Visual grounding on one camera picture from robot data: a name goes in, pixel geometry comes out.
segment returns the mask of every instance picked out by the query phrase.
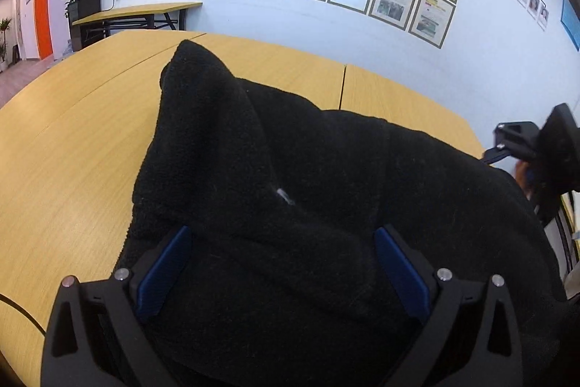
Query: orange door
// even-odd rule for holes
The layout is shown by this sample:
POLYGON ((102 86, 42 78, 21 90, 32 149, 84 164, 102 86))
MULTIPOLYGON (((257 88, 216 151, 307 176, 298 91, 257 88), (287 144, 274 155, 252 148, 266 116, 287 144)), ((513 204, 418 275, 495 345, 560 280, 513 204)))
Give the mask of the orange door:
POLYGON ((34 23, 37 29, 38 54, 40 59, 45 59, 53 53, 48 20, 48 0, 34 0, 34 23))

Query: black planter box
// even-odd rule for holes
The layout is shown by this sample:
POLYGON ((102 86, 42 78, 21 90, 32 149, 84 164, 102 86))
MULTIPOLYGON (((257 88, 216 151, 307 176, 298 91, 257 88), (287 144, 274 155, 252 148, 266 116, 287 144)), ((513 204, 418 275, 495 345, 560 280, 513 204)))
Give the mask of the black planter box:
POLYGON ((85 47, 104 38, 104 35, 93 35, 89 38, 89 29, 83 25, 73 26, 73 22, 89 17, 101 11, 101 0, 78 0, 67 6, 69 13, 69 30, 71 33, 72 50, 80 52, 85 47))

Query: wooden table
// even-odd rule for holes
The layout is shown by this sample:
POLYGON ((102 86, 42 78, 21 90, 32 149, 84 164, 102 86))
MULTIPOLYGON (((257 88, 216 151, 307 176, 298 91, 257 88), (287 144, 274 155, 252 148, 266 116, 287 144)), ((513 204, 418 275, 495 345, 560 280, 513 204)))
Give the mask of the wooden table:
MULTIPOLYGON (((213 51, 234 75, 322 109, 337 109, 342 98, 342 108, 424 125, 460 149, 478 149, 461 118, 342 63, 217 34, 118 33, 53 67, 0 109, 0 293, 44 328, 63 277, 90 281, 111 273, 154 133, 161 69, 185 38, 213 51), (373 106, 364 105, 365 96, 373 106), (385 101, 391 105, 381 106, 385 101), (444 120, 439 128, 435 114, 444 120), (446 135, 446 127, 456 131, 446 135)), ((28 387, 40 384, 43 341, 24 316, 0 304, 0 351, 28 387)))
POLYGON ((73 22, 72 25, 90 26, 91 31, 102 32, 104 30, 107 37, 111 36, 111 30, 157 30, 164 27, 170 27, 172 30, 185 30, 187 9, 201 7, 201 5, 201 2, 132 5, 97 12, 73 22), (172 20, 169 16, 171 12, 175 11, 179 11, 178 20, 172 20), (164 19, 155 20, 156 15, 163 15, 164 19))

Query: black fleece fabric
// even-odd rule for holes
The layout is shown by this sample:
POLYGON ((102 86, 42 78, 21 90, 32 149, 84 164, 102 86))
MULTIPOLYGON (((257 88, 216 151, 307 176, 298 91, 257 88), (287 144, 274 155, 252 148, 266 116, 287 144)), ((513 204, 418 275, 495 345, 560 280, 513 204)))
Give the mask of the black fleece fabric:
POLYGON ((236 79, 189 41, 161 89, 117 267, 193 230, 145 328, 184 386, 377 386, 420 330, 375 257, 385 223, 434 267, 504 276, 526 385, 540 382, 578 312, 511 176, 425 133, 236 79))

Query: floor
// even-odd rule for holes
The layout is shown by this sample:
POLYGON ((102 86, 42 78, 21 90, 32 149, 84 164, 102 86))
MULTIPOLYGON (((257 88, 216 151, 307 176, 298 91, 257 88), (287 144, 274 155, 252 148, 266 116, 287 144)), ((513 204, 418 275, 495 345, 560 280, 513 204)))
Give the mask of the floor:
POLYGON ((54 60, 54 56, 49 56, 43 60, 28 59, 20 61, 8 70, 0 73, 0 108, 28 86, 38 76, 48 71, 52 66, 59 63, 54 60))

